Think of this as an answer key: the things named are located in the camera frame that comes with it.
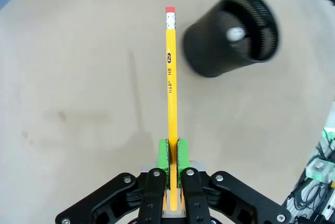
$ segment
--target red eraser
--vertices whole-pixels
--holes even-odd
[[[176,12],[176,8],[174,6],[165,7],[165,12],[166,13],[175,13]]]

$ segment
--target black oval logo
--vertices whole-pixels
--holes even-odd
[[[167,62],[171,63],[171,54],[170,53],[167,54]]]

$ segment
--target brown spot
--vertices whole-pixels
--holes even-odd
[[[62,121],[62,122],[66,121],[66,114],[63,111],[59,111],[57,113],[57,116],[58,116],[58,118],[59,118],[60,121]]]
[[[27,133],[27,132],[22,131],[22,132],[21,132],[21,135],[22,135],[22,137],[24,137],[25,139],[28,139],[28,133]]]

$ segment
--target yellow pencil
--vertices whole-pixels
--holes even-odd
[[[170,163],[170,209],[178,208],[177,187],[177,65],[176,65],[176,19],[175,7],[166,7],[166,73],[167,103],[169,107],[169,145],[172,160]]]

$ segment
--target silver screw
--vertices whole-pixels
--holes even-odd
[[[62,224],[70,224],[70,220],[68,218],[62,219]]]
[[[285,215],[277,215],[277,221],[284,222],[285,221]]]
[[[125,182],[125,183],[130,183],[130,182],[131,182],[131,178],[129,178],[129,177],[125,177],[124,182]]]
[[[222,175],[216,175],[215,179],[217,181],[223,181],[224,180],[224,178],[222,177]]]
[[[186,171],[186,174],[189,175],[189,176],[192,176],[194,174],[194,171],[189,169]]]

